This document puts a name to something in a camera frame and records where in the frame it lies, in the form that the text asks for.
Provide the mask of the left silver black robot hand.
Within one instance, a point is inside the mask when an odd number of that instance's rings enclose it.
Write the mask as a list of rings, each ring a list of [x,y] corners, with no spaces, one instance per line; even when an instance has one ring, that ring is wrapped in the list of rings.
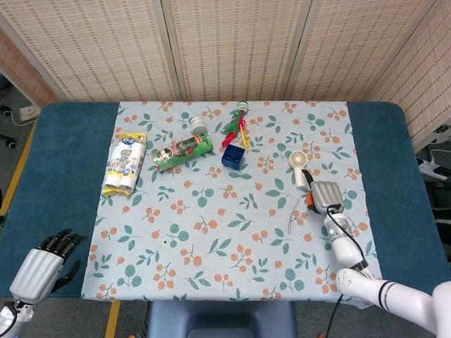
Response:
[[[9,287],[14,300],[34,305],[69,284],[77,275],[81,261],[74,262],[65,275],[60,273],[73,252],[87,239],[68,228],[31,249]]]

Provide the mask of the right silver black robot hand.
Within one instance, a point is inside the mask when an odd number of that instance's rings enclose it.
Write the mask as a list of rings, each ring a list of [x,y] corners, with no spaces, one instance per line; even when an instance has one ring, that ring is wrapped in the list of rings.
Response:
[[[320,215],[327,215],[329,211],[343,212],[345,204],[336,182],[315,181],[306,169],[302,169],[302,173],[308,186],[306,203],[310,211]]]

